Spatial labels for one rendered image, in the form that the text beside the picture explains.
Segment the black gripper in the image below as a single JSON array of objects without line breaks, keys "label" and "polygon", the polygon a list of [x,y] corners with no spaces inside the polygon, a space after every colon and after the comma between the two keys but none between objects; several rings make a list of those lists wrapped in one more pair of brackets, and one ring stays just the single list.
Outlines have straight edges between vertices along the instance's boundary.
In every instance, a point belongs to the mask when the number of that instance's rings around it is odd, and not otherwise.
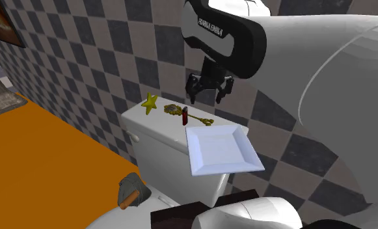
[{"label": "black gripper", "polygon": [[185,85],[185,91],[189,95],[191,104],[196,101],[196,95],[203,90],[218,90],[216,103],[232,92],[234,79],[226,77],[227,70],[209,57],[205,56],[202,64],[201,74],[189,74]]}]

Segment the golden ornate key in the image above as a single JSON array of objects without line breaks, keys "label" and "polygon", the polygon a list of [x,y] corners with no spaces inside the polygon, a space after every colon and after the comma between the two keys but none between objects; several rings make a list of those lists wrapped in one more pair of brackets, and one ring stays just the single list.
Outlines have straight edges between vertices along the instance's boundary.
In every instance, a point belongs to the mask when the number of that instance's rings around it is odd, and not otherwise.
[{"label": "golden ornate key", "polygon": [[[177,116],[181,116],[181,117],[182,117],[182,109],[183,109],[183,107],[180,107],[179,105],[176,105],[176,104],[169,104],[169,105],[164,106],[164,112],[165,113],[168,113],[170,115],[177,115]],[[189,121],[189,117],[200,121],[205,126],[211,126],[214,123],[213,119],[200,118],[200,117],[193,116],[193,115],[188,113],[188,121]]]}]

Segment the yellow star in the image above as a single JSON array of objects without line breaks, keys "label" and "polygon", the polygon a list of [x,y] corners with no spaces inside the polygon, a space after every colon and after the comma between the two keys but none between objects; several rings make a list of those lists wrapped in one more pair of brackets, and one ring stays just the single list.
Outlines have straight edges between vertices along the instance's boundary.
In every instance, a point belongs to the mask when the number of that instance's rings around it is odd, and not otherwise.
[{"label": "yellow star", "polygon": [[156,100],[157,100],[157,96],[156,95],[151,95],[149,92],[147,93],[147,98],[146,98],[146,101],[144,101],[141,106],[145,108],[145,114],[146,115],[149,115],[150,114],[150,111],[152,109],[156,109],[157,106],[156,106]]}]

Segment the white square plate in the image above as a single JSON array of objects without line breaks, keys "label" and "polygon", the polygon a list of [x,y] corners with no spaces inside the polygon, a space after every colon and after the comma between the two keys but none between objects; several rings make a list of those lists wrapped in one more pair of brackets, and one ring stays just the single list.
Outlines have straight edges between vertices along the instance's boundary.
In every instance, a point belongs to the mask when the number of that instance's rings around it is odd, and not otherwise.
[{"label": "white square plate", "polygon": [[186,139],[193,176],[265,170],[238,124],[189,127]]}]

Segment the white toilet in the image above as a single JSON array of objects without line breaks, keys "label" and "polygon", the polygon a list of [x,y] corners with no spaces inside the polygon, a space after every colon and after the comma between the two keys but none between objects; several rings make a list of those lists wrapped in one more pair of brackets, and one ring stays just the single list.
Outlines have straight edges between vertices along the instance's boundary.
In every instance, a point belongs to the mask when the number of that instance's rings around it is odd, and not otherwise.
[{"label": "white toilet", "polygon": [[202,202],[212,208],[224,193],[228,174],[191,174],[186,126],[182,118],[164,112],[172,102],[158,98],[149,115],[141,103],[122,113],[131,139],[140,177],[152,194],[138,207],[116,207],[92,222],[86,229],[151,229],[150,213],[157,210]]}]

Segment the dark robot stand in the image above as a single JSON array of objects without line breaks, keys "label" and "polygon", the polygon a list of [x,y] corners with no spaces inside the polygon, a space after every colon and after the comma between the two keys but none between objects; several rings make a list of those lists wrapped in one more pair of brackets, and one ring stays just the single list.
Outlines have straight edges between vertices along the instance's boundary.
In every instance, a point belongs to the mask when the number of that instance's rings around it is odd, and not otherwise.
[{"label": "dark robot stand", "polygon": [[[214,208],[234,204],[236,202],[259,198],[254,189],[220,196]],[[192,202],[172,208],[153,211],[150,213],[151,229],[191,229],[195,217],[210,207],[202,202]]]}]

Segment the dark framed wall picture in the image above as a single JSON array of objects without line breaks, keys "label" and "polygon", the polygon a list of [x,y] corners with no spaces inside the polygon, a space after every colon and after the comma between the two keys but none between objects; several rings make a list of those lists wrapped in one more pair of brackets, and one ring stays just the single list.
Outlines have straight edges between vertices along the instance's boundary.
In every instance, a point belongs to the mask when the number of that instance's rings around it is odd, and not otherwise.
[{"label": "dark framed wall picture", "polygon": [[0,0],[0,40],[21,48],[25,48],[12,20]]}]

